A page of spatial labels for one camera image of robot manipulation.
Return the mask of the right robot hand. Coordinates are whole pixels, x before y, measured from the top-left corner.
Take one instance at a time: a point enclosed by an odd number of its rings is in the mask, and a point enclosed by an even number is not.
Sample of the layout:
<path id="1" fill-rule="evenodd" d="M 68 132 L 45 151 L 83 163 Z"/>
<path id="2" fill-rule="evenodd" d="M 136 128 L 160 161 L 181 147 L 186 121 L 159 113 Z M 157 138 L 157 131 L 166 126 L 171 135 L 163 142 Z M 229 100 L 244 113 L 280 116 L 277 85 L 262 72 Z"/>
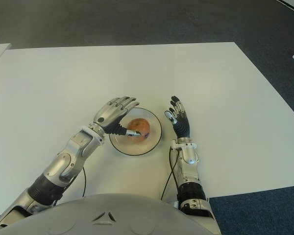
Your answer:
<path id="1" fill-rule="evenodd" d="M 170 103 L 172 107 L 165 111 L 165 116 L 171 122 L 177 138 L 190 138 L 190 124 L 182 102 L 172 96 Z"/>

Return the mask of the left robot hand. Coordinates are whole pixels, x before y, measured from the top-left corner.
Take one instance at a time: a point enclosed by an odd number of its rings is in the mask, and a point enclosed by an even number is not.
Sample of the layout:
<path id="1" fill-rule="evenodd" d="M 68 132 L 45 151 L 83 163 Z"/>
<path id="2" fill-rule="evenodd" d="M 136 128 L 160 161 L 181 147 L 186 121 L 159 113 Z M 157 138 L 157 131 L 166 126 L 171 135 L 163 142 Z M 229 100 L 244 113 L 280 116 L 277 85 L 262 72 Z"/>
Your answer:
<path id="1" fill-rule="evenodd" d="M 127 129 L 120 124 L 120 121 L 138 105 L 139 102 L 134 97 L 113 98 L 96 113 L 89 127 L 100 134 L 140 137 L 139 131 Z"/>

